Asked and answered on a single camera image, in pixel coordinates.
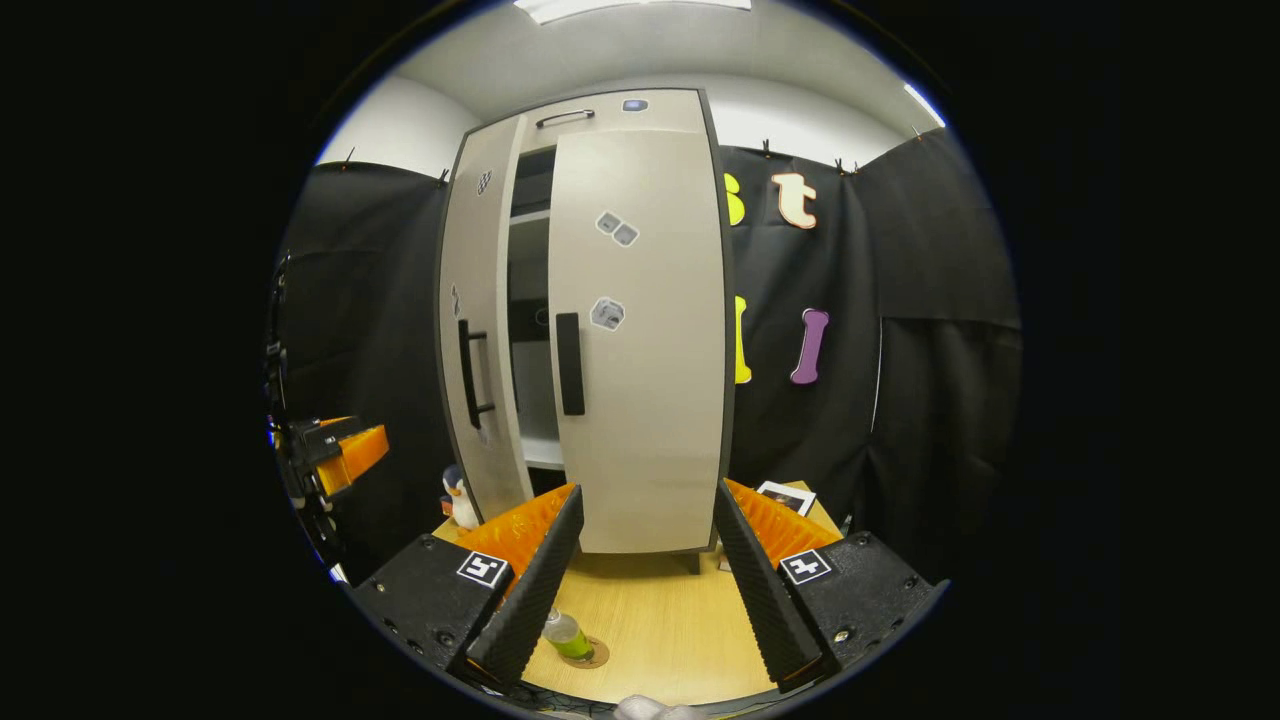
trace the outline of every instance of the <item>wooden table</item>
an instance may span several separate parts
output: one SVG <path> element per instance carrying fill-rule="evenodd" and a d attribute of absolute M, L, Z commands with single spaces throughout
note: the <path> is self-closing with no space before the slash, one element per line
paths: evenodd
<path fill-rule="evenodd" d="M 809 489 L 803 482 L 786 483 Z M 814 501 L 809 519 L 840 533 Z M 453 541 L 451 518 L 435 537 Z M 609 648 L 600 667 L 564 664 L 539 641 L 524 680 L 600 702 L 645 694 L 667 705 L 721 702 L 777 689 L 737 593 L 719 569 L 721 552 L 699 555 L 701 574 L 671 555 L 579 553 L 564 573 L 556 607 Z"/>

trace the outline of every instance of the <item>black handle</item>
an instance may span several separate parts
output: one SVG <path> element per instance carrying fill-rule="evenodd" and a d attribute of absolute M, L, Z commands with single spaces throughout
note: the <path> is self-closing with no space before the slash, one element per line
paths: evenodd
<path fill-rule="evenodd" d="M 467 415 L 471 416 L 471 427 L 480 429 L 480 414 L 493 410 L 493 402 L 486 402 L 476 407 L 476 382 L 471 377 L 471 341 L 483 340 L 488 333 L 474 333 L 467 328 L 466 320 L 458 320 L 458 351 L 462 354 L 462 391 L 467 396 Z"/>
<path fill-rule="evenodd" d="M 567 118 L 570 115 L 586 115 L 588 118 L 594 118 L 595 117 L 595 110 L 588 110 L 585 108 L 581 109 L 581 110 L 570 110 L 568 113 L 561 113 L 558 115 L 552 115 L 549 118 L 543 118 L 543 119 L 538 120 L 535 124 L 538 126 L 538 129 L 543 129 L 543 124 L 547 120 L 554 120 L 556 118 Z"/>
<path fill-rule="evenodd" d="M 582 346 L 577 313 L 556 314 L 556 352 L 561 366 L 561 405 L 566 415 L 586 415 L 582 400 Z"/>

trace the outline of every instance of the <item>plastic bottle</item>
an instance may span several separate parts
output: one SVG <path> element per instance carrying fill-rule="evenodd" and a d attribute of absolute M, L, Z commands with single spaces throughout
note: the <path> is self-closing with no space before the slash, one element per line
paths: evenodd
<path fill-rule="evenodd" d="M 564 615 L 552 607 L 543 626 L 543 637 L 556 647 L 556 651 L 579 662 L 586 662 L 595 655 L 591 643 L 586 641 L 582 628 L 577 626 L 577 620 Z"/>

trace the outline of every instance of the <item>penguin figurine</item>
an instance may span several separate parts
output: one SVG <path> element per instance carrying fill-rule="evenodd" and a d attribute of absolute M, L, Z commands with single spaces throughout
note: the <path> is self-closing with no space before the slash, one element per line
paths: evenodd
<path fill-rule="evenodd" d="M 444 469 L 443 482 L 444 491 L 452 497 L 442 500 L 449 501 L 453 505 L 451 515 L 458 524 L 458 536 L 465 536 L 480 527 L 475 507 L 471 506 L 471 496 L 467 495 L 467 487 L 462 482 L 462 469 L 457 465 L 449 465 Z"/>

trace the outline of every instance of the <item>white cabinet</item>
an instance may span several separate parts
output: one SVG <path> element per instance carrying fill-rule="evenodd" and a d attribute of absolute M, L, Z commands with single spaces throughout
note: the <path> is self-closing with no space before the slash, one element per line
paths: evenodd
<path fill-rule="evenodd" d="M 468 133 L 453 178 L 438 338 L 481 518 L 532 497 L 529 468 L 562 469 L 582 487 L 585 552 L 708 547 L 735 324 L 705 97 L 527 110 Z"/>

